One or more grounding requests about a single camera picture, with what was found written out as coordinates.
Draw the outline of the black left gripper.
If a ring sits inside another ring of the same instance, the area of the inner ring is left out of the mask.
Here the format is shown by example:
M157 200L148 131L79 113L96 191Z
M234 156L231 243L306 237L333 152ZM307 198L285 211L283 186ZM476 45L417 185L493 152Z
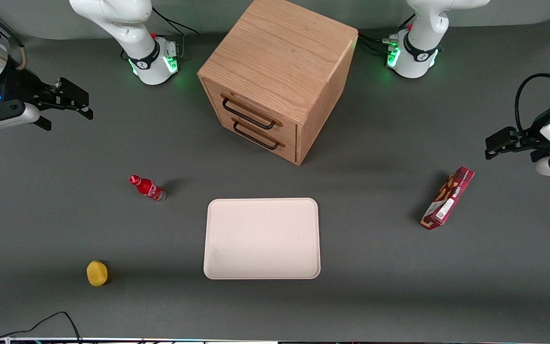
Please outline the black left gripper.
M539 114L526 129L522 128L518 111L518 131L515 127L504 127L485 139L485 159L491 160L507 152L531 150L532 162L550 158L550 140L540 130L550 123L550 107Z

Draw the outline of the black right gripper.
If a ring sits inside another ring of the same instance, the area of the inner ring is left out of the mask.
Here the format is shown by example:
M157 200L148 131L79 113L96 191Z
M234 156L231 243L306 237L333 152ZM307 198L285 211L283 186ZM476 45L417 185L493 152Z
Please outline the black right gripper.
M56 85L48 85L28 70L0 67L0 118L20 118L29 111L71 109L88 120L94 119L89 107L89 93L67 78L59 78ZM51 131L52 122L39 116L33 124Z

